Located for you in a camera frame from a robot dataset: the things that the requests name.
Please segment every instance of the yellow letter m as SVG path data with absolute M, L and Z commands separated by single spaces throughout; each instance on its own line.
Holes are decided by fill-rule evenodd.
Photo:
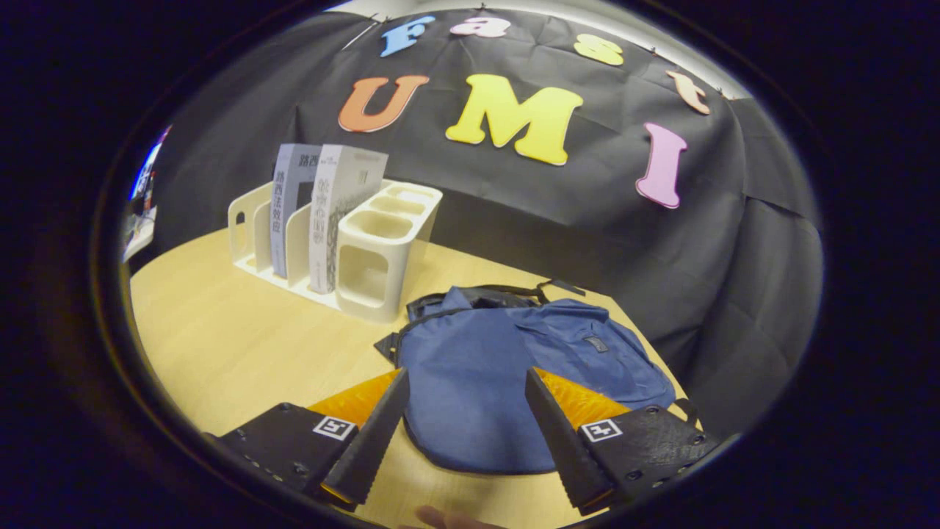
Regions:
M 490 123 L 490 138 L 502 147 L 528 125 L 516 152 L 547 164 L 563 166 L 568 161 L 565 134 L 574 109 L 584 102 L 578 94 L 548 87 L 519 104 L 506 77 L 475 74 L 467 77 L 470 97 L 457 124 L 447 127 L 448 139 L 477 144 L 486 138 L 483 116 Z

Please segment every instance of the foam letter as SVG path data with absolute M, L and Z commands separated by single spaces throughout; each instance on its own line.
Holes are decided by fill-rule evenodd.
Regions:
M 450 32 L 454 35 L 476 35 L 478 37 L 492 39 L 506 35 L 506 30 L 511 25 L 512 24 L 503 19 L 475 17 L 463 21 L 463 24 L 457 24 L 451 27 Z
M 679 72 L 666 72 L 666 75 L 676 80 L 676 90 L 679 91 L 679 97 L 681 97 L 686 104 L 702 114 L 708 115 L 712 113 L 712 110 L 698 99 L 698 96 L 705 97 L 705 91 L 697 87 L 695 83 L 692 82 L 692 79 L 689 79 Z
M 578 94 L 563 88 L 543 88 L 519 104 L 506 77 L 478 73 L 467 77 L 472 88 L 457 124 L 447 127 L 448 139 L 477 144 L 486 137 L 480 126 L 483 116 L 490 123 L 490 138 L 496 147 L 509 143 L 528 124 L 525 136 L 516 142 L 516 152 L 563 166 L 565 134 L 572 112 L 584 102 Z
M 676 176 L 679 153 L 688 145 L 676 133 L 655 123 L 643 123 L 650 132 L 650 162 L 646 176 L 636 181 L 636 192 L 669 209 L 679 207 Z
M 411 46 L 417 42 L 415 38 L 424 33 L 424 24 L 431 22 L 434 22 L 434 17 L 429 15 L 384 32 L 382 37 L 385 38 L 385 51 L 379 56 L 390 56 Z
M 604 40 L 588 33 L 578 35 L 577 39 L 578 42 L 574 44 L 574 51 L 582 56 L 599 60 L 611 66 L 623 64 L 623 57 L 620 56 L 623 50 L 610 40 Z
M 399 77 L 395 84 L 395 93 L 389 100 L 385 109 L 378 114 L 367 116 L 366 105 L 375 90 L 388 83 L 384 77 L 370 77 L 360 79 L 352 85 L 352 95 L 346 100 L 342 110 L 339 111 L 339 126 L 350 132 L 374 132 L 384 129 L 392 124 L 401 115 L 401 111 L 411 101 L 415 90 L 427 83 L 430 79 L 424 75 L 404 75 Z

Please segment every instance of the wooden table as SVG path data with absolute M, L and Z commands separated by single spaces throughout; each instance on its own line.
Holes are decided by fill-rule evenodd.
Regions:
M 421 280 L 403 298 L 445 292 L 452 285 L 497 283 L 531 287 L 544 278 L 437 245 L 429 245 Z M 550 299 L 572 297 L 548 286 Z M 180 409 L 202 431 L 223 435 L 278 402 L 308 406 L 387 373 L 391 364 L 373 344 L 406 323 L 379 325 L 281 290 L 236 268 L 227 230 L 181 245 L 131 278 L 133 312 L 150 363 Z M 610 311 L 632 329 L 650 358 L 679 383 L 630 318 L 610 298 L 577 297 Z M 675 406 L 670 408 L 684 418 Z M 402 424 L 356 515 L 395 527 L 421 526 L 417 505 L 457 509 L 513 529 L 558 527 L 582 520 L 557 473 L 492 476 L 432 465 Z

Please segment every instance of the pink letter i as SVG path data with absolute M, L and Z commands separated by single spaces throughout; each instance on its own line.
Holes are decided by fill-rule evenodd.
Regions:
M 655 123 L 643 123 L 650 132 L 650 163 L 646 176 L 636 181 L 636 192 L 669 209 L 679 207 L 676 176 L 679 153 L 688 147 L 676 133 Z

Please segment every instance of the white desk organizer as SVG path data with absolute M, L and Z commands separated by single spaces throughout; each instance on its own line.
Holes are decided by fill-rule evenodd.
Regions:
M 267 183 L 228 207 L 232 263 L 274 286 L 375 321 L 398 316 L 401 293 L 431 238 L 443 194 L 424 185 L 382 181 L 382 190 L 339 221 L 337 288 L 317 294 L 310 284 L 310 205 L 290 216 L 285 227 L 287 277 L 271 264 L 271 190 Z M 244 218 L 238 222 L 239 215 Z

